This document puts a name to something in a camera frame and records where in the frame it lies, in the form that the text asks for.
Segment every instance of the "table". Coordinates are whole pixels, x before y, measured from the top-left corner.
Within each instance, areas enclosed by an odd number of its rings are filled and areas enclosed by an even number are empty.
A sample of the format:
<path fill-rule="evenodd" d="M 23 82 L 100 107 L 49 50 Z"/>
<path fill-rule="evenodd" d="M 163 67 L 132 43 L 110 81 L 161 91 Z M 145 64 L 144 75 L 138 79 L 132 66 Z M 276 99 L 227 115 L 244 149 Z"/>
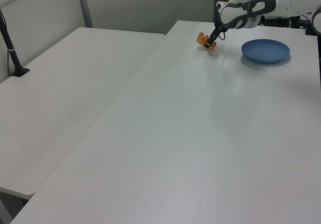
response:
<path fill-rule="evenodd" d="M 210 52 L 213 27 L 178 21 L 12 223 L 319 223 L 316 37 L 229 30 Z M 291 58 L 245 59 L 257 38 Z"/>
<path fill-rule="evenodd" d="M 80 28 L 0 84 L 0 191 L 29 199 L 164 38 Z"/>

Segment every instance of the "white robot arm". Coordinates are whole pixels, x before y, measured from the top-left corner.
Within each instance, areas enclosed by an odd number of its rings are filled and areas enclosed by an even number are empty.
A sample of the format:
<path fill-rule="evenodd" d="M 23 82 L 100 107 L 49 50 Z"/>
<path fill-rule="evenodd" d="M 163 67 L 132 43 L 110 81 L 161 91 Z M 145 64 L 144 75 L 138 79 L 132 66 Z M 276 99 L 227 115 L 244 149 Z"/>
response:
<path fill-rule="evenodd" d="M 217 9 L 216 28 L 205 47 L 208 48 L 221 32 L 228 29 L 256 27 L 261 16 L 294 17 L 314 10 L 312 27 L 321 34 L 321 0 L 229 0 L 225 7 Z"/>

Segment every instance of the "plate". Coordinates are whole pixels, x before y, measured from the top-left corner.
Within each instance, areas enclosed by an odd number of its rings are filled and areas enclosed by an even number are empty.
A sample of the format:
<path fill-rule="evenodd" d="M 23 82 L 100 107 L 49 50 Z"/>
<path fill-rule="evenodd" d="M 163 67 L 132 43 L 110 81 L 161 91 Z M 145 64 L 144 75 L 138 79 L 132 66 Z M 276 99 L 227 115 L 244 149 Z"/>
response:
<path fill-rule="evenodd" d="M 273 64 L 287 59 L 290 54 L 290 49 L 278 41 L 257 39 L 244 43 L 242 52 L 243 55 L 251 61 Z"/>

